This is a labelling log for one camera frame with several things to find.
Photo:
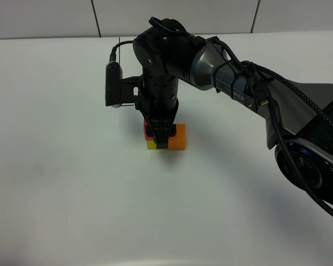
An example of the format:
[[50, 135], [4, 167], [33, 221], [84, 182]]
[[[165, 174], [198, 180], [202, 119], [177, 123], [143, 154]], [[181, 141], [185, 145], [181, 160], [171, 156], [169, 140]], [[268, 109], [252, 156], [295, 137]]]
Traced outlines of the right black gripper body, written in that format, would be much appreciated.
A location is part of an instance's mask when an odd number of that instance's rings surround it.
[[144, 119], [166, 118], [174, 122], [178, 109], [178, 82], [173, 75], [155, 75], [148, 70], [143, 71], [139, 95], [143, 101], [138, 109]]

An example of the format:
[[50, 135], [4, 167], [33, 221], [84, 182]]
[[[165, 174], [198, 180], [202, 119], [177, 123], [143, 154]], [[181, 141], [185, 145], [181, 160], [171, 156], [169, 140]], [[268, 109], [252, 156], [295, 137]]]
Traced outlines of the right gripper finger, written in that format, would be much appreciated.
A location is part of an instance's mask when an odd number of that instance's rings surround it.
[[170, 131], [169, 131], [169, 137], [176, 136], [176, 133], [177, 133], [176, 124], [172, 124]]
[[154, 134], [154, 142], [157, 145], [157, 149], [167, 149], [172, 120], [166, 118], [149, 118], [146, 121]]

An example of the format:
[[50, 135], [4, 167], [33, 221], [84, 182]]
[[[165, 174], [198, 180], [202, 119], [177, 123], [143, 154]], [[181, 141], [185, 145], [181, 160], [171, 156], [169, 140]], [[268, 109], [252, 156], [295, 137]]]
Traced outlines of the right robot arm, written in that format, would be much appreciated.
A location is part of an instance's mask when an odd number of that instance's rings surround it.
[[173, 19], [150, 19], [133, 40], [143, 68], [136, 107], [145, 134], [165, 148], [176, 133], [176, 92], [182, 80], [199, 90], [215, 89], [265, 119], [267, 146], [283, 175], [324, 209], [333, 205], [333, 84], [287, 80], [240, 61], [217, 37], [188, 33]]

